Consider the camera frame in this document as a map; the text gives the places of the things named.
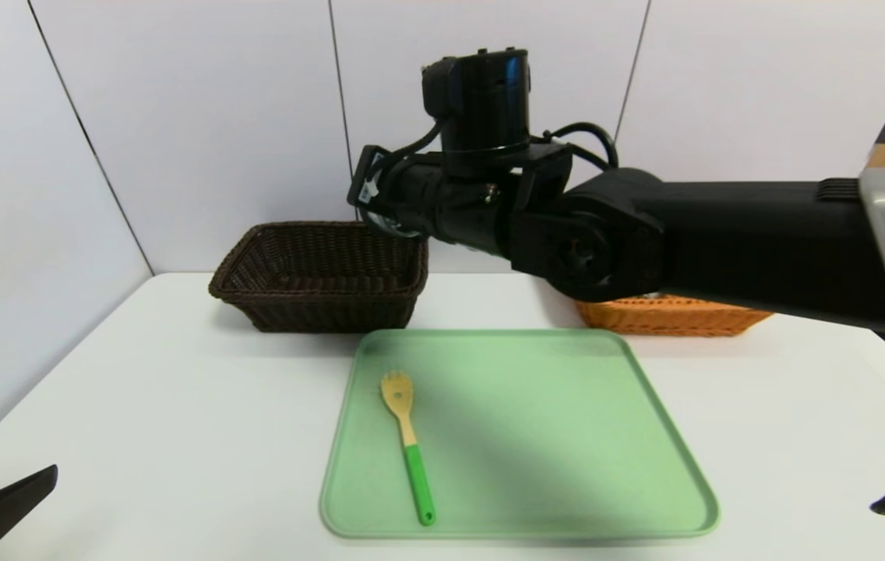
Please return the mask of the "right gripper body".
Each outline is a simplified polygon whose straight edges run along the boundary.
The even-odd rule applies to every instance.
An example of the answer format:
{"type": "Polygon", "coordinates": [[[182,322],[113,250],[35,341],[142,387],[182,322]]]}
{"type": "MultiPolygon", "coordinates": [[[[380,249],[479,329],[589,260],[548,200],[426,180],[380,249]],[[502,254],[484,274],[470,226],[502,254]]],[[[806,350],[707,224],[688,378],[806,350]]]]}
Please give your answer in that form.
{"type": "Polygon", "coordinates": [[[441,238],[439,209],[433,196],[443,182],[443,154],[438,150],[416,153],[367,176],[372,166],[390,153],[368,145],[361,152],[347,202],[380,235],[397,238],[441,238]]]}

